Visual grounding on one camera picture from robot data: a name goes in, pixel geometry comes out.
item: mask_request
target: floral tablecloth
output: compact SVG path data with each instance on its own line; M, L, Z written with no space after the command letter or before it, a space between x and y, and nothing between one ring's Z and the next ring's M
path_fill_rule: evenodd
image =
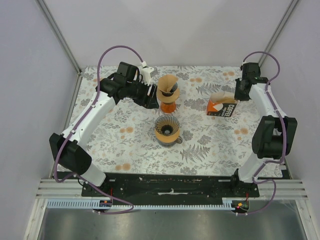
M232 117L207 116L212 92L234 92L238 67L158 66L154 81L166 74L179 77L180 97L174 115L180 122L182 144L171 148L157 142L155 120L161 110L145 109L131 99L119 102L91 135L87 151L104 172L230 176L250 156L252 136L260 117L252 101L240 102ZM116 72L101 68L101 76ZM71 122L89 103L97 85L97 68L87 67ZM281 177L279 166L268 164L263 177Z

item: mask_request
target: metal frame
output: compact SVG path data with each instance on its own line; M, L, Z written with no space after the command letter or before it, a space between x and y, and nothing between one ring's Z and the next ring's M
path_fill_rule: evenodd
M55 21L51 11L49 10L46 2L44 0L35 0L36 3L38 4L39 8L41 9L43 15L45 16L46 20L48 21L53 33L55 34L55 36L57 37L58 41L61 44L61 47L63 48L63 50L65 51L66 55L68 56L71 64L73 65L74 69L76 70L76 72L78 74L81 73L81 67L78 64L75 56L73 55L69 45L67 44L67 41L65 39L65 37L63 36L60 28L58 27L57 22Z
M298 3L300 0L291 0L289 3L289 6L287 7L286 11L284 12L284 15L282 16L278 26L276 27L272 37L270 38L268 44L266 45L264 51L269 53L273 46L275 45L276 41L278 40L281 32L284 30L284 27L286 26L289 18L291 17L292 13L296 9ZM263 54L259 59L259 66L262 67L262 65L265 63L267 58L267 55Z
M296 179L276 179L277 191L274 200L295 200L298 212L303 224L304 231L308 240L320 240L316 218L313 216L313 210L308 200L305 187L301 180ZM273 183L263 183L259 186L260 197L250 198L251 201L270 199L273 193ZM65 200L88 202L88 200L108 200L108 197L82 197L82 186L76 179L67 179L64 183L57 183L54 179L42 179L35 197L32 213L27 225L24 240L36 240L38 238L40 227L45 215L45 210L50 200ZM224 201L239 201L244 198L229 197L223 198ZM148 206L138 206L140 209L155 209Z
M69 125L70 118L73 112L73 108L77 99L77 95L80 89L82 76L81 68L77 63L70 47L68 46L60 28L58 27L52 13L50 12L47 4L44 0L35 0L42 10L44 16L46 17L51 29L59 40L62 48L67 54L70 62L72 63L74 69L78 73L78 78L72 95L71 104L67 114L67 118L64 124L64 128ZM265 47L265 52L270 52L279 38L281 32L283 31L285 25L287 24L293 11L296 9L300 0L291 0L289 6L287 7L284 15L282 16L278 26L276 27L272 37L270 38L267 46ZM266 56L263 55L259 59L259 65L262 66L266 60ZM316 218L313 215L312 207L310 201L308 200L305 188L301 180L276 180L277 192L275 195L275 200L296 200L298 211L301 217L301 221L307 235L308 240L320 240L320 235L318 231L318 225L316 224ZM29 218L29 222L25 231L24 240L36 240L38 238L40 227L45 217L45 210L50 199L77 199L82 200L95 200L95 199L108 199L101 197L82 197L81 196L82 187L78 184L77 180L66 180L64 183L56 183L53 179L42 179L35 197L35 202L33 209ZM273 184L264 183L259 185L260 197L252 198L250 200L268 200L273 193ZM243 200L242 198L225 198L224 200Z

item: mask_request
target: paper coffee filter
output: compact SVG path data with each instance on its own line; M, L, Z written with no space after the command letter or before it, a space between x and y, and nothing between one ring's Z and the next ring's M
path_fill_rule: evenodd
M178 77L167 74L163 77L160 77L158 80L158 87L156 91L156 97L165 104L170 104L176 101L180 95L180 89L177 88L173 95L171 96L164 96L162 92L164 93L170 93L170 90L175 85L175 83L178 81Z
M177 81L178 77L171 74L160 77L158 81L158 89L162 92L169 93Z
M210 101L212 103L228 103L235 104L237 101L235 100L235 94L227 91L214 92L210 96Z

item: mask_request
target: white wall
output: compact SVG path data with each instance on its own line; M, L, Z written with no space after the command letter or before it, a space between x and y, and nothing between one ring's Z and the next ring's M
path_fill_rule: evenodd
M0 7L0 239L23 239L76 72L34 0Z
M272 91L281 108L298 121L287 156L289 168L302 179L320 221L320 2L300 1L271 51L281 73ZM268 77L276 71L272 59L262 67Z
M45 0L75 58L96 66L114 45L150 65L238 66L264 50L290 0ZM105 65L138 63L114 50Z

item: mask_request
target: leaf pattern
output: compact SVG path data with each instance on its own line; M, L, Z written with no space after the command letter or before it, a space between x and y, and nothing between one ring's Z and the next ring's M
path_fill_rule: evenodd
M180 97L172 113L180 123L182 144L163 147L155 136L155 120L164 113L145 109L132 99L121 100L102 119L87 143L93 163L104 172L228 176L242 166L252 152L251 140L260 116L252 101L240 102L232 117L207 116L205 109L213 92L234 92L238 67L158 66L159 77L178 79ZM101 78L117 71L102 66ZM82 73L82 82L71 122L83 111L95 92L97 68ZM263 177L281 177L279 166L268 164Z
M189 145L189 147L185 150L182 150L180 154L182 155L182 159L185 158L185 161L188 162L190 159L192 162L196 162L196 160L200 160L201 162L207 156L210 151L210 147L199 146L199 145Z

